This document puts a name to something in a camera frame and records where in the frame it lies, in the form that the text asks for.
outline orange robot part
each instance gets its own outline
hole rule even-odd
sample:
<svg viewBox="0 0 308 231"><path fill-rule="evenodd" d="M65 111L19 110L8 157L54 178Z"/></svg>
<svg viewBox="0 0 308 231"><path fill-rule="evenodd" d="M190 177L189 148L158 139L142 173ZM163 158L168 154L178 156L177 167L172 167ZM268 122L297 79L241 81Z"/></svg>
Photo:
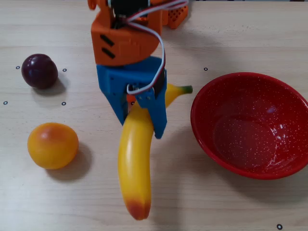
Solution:
<svg viewBox="0 0 308 231"><path fill-rule="evenodd" d="M98 5L101 11L91 28L96 64L122 66L133 64L148 58L157 48L158 39L153 35L120 25L115 28L116 19L106 0L88 0L90 9ZM162 11L149 13L138 23L161 34Z"/></svg>
<svg viewBox="0 0 308 231"><path fill-rule="evenodd" d="M171 11L163 11L163 25L176 29L188 15L188 6Z"/></svg>

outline bowl rim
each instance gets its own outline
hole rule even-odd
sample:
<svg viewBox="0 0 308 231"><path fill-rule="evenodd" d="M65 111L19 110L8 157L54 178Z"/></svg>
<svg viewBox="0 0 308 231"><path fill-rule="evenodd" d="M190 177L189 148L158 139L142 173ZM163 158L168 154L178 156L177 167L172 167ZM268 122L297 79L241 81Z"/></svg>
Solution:
<svg viewBox="0 0 308 231"><path fill-rule="evenodd" d="M199 145L201 146L201 148L204 150L204 152L211 157L214 161L216 161L219 165L221 165L222 167L226 168L227 170L230 170L231 172L237 173L241 176L245 176L245 177L249 177L249 178L253 178L253 179L259 179L259 180L275 180L275 179L280 179L280 178L284 178L284 177L288 177L290 175L295 174L296 172L300 171L301 169L303 169L307 164L308 164L308 155L306 156L306 158L304 159L304 161L302 161L302 163L300 163L299 165L297 165L296 167L288 170L288 171L284 171L278 174L270 174L270 173L265 173L265 174L261 174L261 173L252 173L252 172L248 172L248 171L244 171L241 170L239 168L236 168L230 164L228 164L227 162L223 161L221 158L217 157L212 151L210 151L210 149L208 148L208 146L205 144L205 142L202 141L201 136L198 132L197 129L197 124L196 124L196 108L197 108L197 104L199 103L199 100L201 98L201 96L213 85L215 85L216 83L218 83L219 81L222 80L226 80L229 78L234 78L234 77L242 77L242 78L261 78L261 79L265 79L265 80L269 80L277 85L280 85L282 87L284 87L286 90L290 91L292 94L294 94L297 98L301 99L301 101L304 103L304 105L306 106L306 110L308 111L308 102L305 100L305 98L298 92L296 91L294 88L292 88L291 86L289 86L288 84L282 82L281 80L278 80L274 77L271 76L267 76L264 74L259 74L259 73L254 73L254 72L236 72L236 73L230 73L230 74L226 74L223 76L220 76L218 78L215 78L213 80L211 80L210 82L208 82L205 86L203 86L201 88L201 90L197 93L193 103L192 103L192 109L191 109L191 125L192 125L192 131L194 133L194 136L196 137Z"/></svg>

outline wire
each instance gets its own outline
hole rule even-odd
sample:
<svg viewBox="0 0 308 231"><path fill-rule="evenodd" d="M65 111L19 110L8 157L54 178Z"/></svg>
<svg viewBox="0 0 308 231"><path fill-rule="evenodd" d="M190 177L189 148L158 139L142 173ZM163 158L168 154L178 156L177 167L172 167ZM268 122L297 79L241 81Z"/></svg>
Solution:
<svg viewBox="0 0 308 231"><path fill-rule="evenodd" d="M136 90L129 90L130 84L128 84L127 85L127 93L128 94L136 95L136 94L140 94L140 93L143 93L143 92L151 89L154 86L154 84L156 83L156 81L158 80L161 73L164 71L165 64L166 64L165 47L164 47L164 43L163 43L163 40L160 37L160 35L156 31L154 31L154 30L152 30L152 29L150 29L146 26L134 23L132 21L134 21L134 20L136 20L136 19L138 19L138 18L140 18L140 17L142 17L146 14L149 14L149 13L152 13L152 12L155 12L155 11L158 11L158 10L178 9L180 7L187 5L188 2L189 2L189 0L171 0L171 1L168 1L168 2L163 2L163 3L160 3L158 5L148 7L148 8L146 8L146 9L140 11L140 12L137 12L137 13L131 15L130 17L128 17L124 20L124 23L126 23L128 26L130 26L134 29L140 30L140 31L147 32L147 33L152 34L153 36L157 37L158 40L159 40L159 43L161 44L161 48L162 48L162 62L160 64L154 78L152 79L151 83L149 83L145 87L142 87L142 88L139 88L139 89L136 89Z"/></svg>

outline banana tip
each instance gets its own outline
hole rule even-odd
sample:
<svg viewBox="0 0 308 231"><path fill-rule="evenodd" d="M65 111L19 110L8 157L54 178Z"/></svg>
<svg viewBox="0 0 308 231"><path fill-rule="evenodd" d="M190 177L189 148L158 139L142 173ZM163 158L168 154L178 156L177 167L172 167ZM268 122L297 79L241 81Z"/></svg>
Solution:
<svg viewBox="0 0 308 231"><path fill-rule="evenodd" d="M136 200L126 202L126 208L136 220L147 219L150 213L151 202L142 203Z"/></svg>

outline white cable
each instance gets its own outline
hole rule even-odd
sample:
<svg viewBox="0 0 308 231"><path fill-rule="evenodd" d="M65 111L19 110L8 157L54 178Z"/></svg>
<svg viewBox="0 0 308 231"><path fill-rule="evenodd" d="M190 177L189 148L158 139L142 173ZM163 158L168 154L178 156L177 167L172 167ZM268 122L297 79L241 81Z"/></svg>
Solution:
<svg viewBox="0 0 308 231"><path fill-rule="evenodd" d="M159 77L159 74L161 73L161 70L164 68L164 62L165 62L165 48L164 48L164 43L163 43L162 38L160 37L160 35L159 35L156 31L154 31L154 30L152 30L152 29L150 29L150 28L148 28L148 27L146 27L146 26L142 26L142 25L140 25L140 24L137 24L137 23L131 23L131 22L129 22L128 25L133 26L133 27L140 28L141 30L145 30L145 31L149 32L150 34L153 34L155 37L158 38L158 40L159 40L159 42L160 42L160 44L161 44L161 47L162 47L162 63L160 64L160 66L159 66L159 68L158 68L158 70L157 70L157 72L156 72L154 78L152 79L152 82L149 83L147 86L142 87L142 88L139 88L139 89L137 89L137 90L129 90L129 84L127 85L127 93L130 94L130 95L135 95L135 94L139 94L139 93L141 93L141 92L143 92L143 91L145 91L145 90L148 90L148 89L149 89L149 86L152 87L152 85L156 82L156 79Z"/></svg>
<svg viewBox="0 0 308 231"><path fill-rule="evenodd" d="M143 11L140 11L139 13L133 15L132 17L128 17L128 22L132 22L132 21L142 17L143 15L146 15L148 13L152 13L154 11L178 9L182 6L187 5L188 2L189 2L189 0L174 0L174 1L166 3L166 4L154 6L154 7L151 7L149 9L145 9Z"/></svg>
<svg viewBox="0 0 308 231"><path fill-rule="evenodd" d="M164 63L165 63L165 47L164 47L164 43L163 43L163 40L162 38L160 37L160 35L146 27L146 26L142 26L140 24L137 24L137 23L133 23L132 21L142 17L143 15L146 15L146 14L149 14L149 13L152 13L152 12L155 12L155 11L158 11L158 10L173 10L173 9L178 9L178 8L181 8L181 7L184 7L186 6L187 4L189 3L189 0L174 0L172 2L169 2L169 3L166 3L166 4L162 4L162 5L159 5L159 6L154 6L154 7L151 7L149 9L145 9L135 15L133 15L132 17L128 17L127 18L127 21L126 23L128 25L131 25L132 27L135 27L135 28L139 28L141 31L146 31L150 34L153 34L155 37L158 38L160 44L161 44L161 47L162 47L162 62L154 76L154 78L152 79L152 82L149 83L147 86L145 87L142 87L142 88L139 88L139 89L136 89L136 90L129 90L129 84L127 85L127 93L130 94L130 95L136 95L136 94L139 94L139 93L142 93L143 91L146 91L148 89L150 89L151 87L153 87L153 85L155 84L157 78L159 77L161 71L163 71L162 69L164 68Z"/></svg>

